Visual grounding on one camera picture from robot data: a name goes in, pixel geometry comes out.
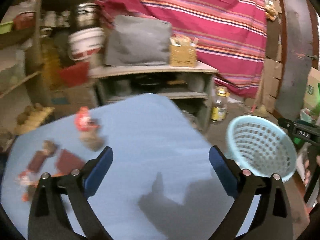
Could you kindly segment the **person's right hand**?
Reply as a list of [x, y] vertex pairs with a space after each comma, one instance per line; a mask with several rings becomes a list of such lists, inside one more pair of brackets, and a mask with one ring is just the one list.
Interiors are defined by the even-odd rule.
[[303, 182], [305, 186], [308, 185], [310, 178], [315, 171], [315, 167], [319, 166], [319, 161], [320, 161], [319, 155], [316, 156], [316, 159], [313, 158], [312, 160], [306, 157], [304, 161], [305, 172], [304, 172], [304, 182]]

